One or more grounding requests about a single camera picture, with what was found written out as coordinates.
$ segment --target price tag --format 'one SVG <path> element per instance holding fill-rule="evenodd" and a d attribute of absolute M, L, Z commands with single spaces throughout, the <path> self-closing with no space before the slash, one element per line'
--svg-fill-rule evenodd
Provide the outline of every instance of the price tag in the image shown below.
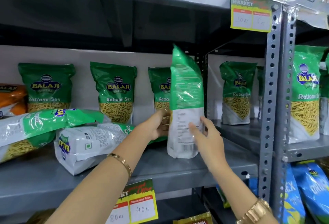
<path fill-rule="evenodd" d="M 139 224 L 158 219 L 152 179 L 127 185 L 105 224 Z"/>
<path fill-rule="evenodd" d="M 231 0 L 231 28 L 271 32 L 269 0 Z"/>
<path fill-rule="evenodd" d="M 149 219 L 155 216 L 153 196 L 148 195 L 130 203 L 131 222 Z"/>
<path fill-rule="evenodd" d="M 129 222 L 128 202 L 122 202 L 114 206 L 105 224 L 129 224 Z"/>

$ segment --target white wall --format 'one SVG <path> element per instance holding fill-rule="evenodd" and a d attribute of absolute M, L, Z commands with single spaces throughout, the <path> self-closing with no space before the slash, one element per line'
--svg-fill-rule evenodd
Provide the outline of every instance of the white wall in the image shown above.
<path fill-rule="evenodd" d="M 220 119 L 222 115 L 223 80 L 220 76 L 220 64 L 227 61 L 259 62 L 264 59 L 241 58 L 221 55 L 209 55 L 208 70 L 208 116 Z M 171 55 L 146 53 L 119 53 L 108 51 L 73 50 L 59 48 L 39 48 L 21 46 L 0 46 L 0 62 L 2 65 L 0 83 L 22 84 L 17 69 L 19 62 L 68 64 L 73 63 L 76 75 L 72 78 L 72 107 L 98 110 L 98 92 L 90 73 L 90 61 L 135 65 L 138 75 L 135 84 L 135 101 L 133 124 L 146 120 L 153 113 L 153 93 L 148 78 L 148 67 L 169 67 Z M 254 80 L 252 104 L 255 106 L 252 116 L 258 114 L 258 83 Z"/>

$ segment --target gold bracelet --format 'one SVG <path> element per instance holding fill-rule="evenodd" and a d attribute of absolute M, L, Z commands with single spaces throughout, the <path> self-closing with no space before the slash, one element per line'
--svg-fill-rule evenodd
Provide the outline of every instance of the gold bracelet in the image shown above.
<path fill-rule="evenodd" d="M 272 209 L 266 201 L 259 198 L 251 209 L 236 221 L 236 224 L 256 224 L 267 212 L 272 213 Z"/>
<path fill-rule="evenodd" d="M 119 156 L 117 154 L 114 154 L 114 153 L 109 153 L 107 156 L 108 157 L 114 157 L 115 159 L 117 159 L 120 163 L 122 163 L 125 166 L 125 168 L 128 172 L 128 180 L 129 180 L 130 177 L 131 177 L 132 172 L 131 172 L 129 164 L 126 162 L 126 160 L 124 160 L 121 156 Z"/>

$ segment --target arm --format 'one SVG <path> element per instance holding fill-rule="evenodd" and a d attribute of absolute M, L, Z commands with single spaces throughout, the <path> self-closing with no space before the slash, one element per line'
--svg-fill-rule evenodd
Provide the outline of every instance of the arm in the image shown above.
<path fill-rule="evenodd" d="M 167 135 L 167 126 L 161 124 L 162 117 L 166 115 L 165 109 L 157 111 L 113 151 L 127 161 L 132 171 L 147 144 Z M 46 224 L 105 223 L 127 181 L 124 165 L 113 157 L 107 157 L 69 194 Z"/>
<path fill-rule="evenodd" d="M 201 117 L 201 120 L 208 132 L 202 134 L 192 123 L 189 125 L 190 132 L 194 135 L 200 154 L 223 190 L 235 217 L 240 219 L 256 203 L 257 197 L 227 164 L 224 142 L 214 124 L 205 117 Z M 278 222 L 268 212 L 258 224 L 278 224 Z"/>

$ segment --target person's right hand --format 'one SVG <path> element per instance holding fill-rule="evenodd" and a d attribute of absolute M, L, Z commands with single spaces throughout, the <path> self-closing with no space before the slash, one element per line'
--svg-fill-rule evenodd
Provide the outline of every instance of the person's right hand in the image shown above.
<path fill-rule="evenodd" d="M 191 122 L 188 124 L 191 134 L 194 136 L 198 150 L 210 172 L 215 172 L 219 166 L 227 165 L 224 152 L 224 141 L 212 121 L 201 117 L 201 121 L 207 127 L 208 132 L 202 134 Z"/>

